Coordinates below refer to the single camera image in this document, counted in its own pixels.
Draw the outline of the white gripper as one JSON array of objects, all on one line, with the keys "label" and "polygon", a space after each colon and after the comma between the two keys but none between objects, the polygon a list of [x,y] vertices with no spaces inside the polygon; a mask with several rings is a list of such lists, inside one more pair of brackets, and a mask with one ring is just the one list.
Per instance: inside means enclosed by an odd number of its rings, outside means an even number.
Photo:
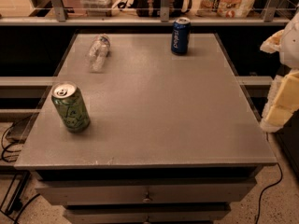
[{"label": "white gripper", "polygon": [[[268,37],[260,46],[266,53],[279,52],[280,62],[291,69],[299,69],[299,13],[286,25]],[[281,129],[299,109],[299,71],[286,76],[276,75],[272,81],[263,108],[260,127],[264,132],[274,133]]]}]

